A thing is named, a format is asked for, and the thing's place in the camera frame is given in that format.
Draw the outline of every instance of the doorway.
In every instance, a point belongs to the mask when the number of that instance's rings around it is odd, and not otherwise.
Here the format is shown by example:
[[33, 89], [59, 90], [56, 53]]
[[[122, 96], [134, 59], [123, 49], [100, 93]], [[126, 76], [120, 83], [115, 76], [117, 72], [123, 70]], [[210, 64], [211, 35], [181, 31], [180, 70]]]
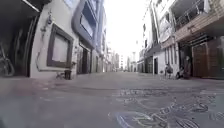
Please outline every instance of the doorway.
[[30, 76], [33, 38], [38, 18], [38, 16], [31, 17], [15, 28], [9, 55], [16, 76]]
[[154, 74], [158, 74], [158, 58], [154, 59]]
[[0, 43], [13, 72], [8, 74], [29, 77], [33, 39], [40, 10], [21, 0], [3, 0], [0, 7]]
[[84, 46], [80, 45], [77, 57], [77, 74], [90, 73], [91, 52]]
[[96, 73], [98, 72], [98, 56], [96, 57]]
[[193, 75], [195, 77], [208, 76], [208, 60], [205, 43], [193, 47]]

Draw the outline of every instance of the alley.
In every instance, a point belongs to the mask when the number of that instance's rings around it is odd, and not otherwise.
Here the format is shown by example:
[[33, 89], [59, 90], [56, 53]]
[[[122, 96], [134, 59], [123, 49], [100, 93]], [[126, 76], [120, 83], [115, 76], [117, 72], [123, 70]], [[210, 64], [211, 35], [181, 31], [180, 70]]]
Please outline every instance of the alley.
[[2, 79], [0, 128], [222, 128], [223, 85], [123, 72]]

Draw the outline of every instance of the road surface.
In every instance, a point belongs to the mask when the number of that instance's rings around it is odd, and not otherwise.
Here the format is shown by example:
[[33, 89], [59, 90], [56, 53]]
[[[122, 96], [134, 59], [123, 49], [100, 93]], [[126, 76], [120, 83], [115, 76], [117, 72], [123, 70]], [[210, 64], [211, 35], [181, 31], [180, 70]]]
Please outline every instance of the road surface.
[[224, 82], [138, 73], [1, 79], [0, 128], [223, 128]]

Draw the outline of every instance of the balcony railing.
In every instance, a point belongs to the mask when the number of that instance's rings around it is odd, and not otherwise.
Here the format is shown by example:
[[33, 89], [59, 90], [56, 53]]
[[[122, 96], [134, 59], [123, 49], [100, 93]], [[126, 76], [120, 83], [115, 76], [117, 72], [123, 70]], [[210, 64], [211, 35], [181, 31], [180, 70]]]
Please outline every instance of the balcony railing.
[[182, 16], [176, 19], [176, 31], [200, 15], [202, 12], [204, 12], [204, 0], [199, 0], [190, 9], [184, 12]]

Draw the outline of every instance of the sky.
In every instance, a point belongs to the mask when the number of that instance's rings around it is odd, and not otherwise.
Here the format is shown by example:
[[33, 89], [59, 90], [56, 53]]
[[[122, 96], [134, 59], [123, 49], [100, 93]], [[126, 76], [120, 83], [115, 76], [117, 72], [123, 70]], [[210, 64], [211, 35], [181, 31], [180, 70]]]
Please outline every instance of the sky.
[[142, 35], [145, 0], [105, 0], [107, 42], [115, 52], [127, 56]]

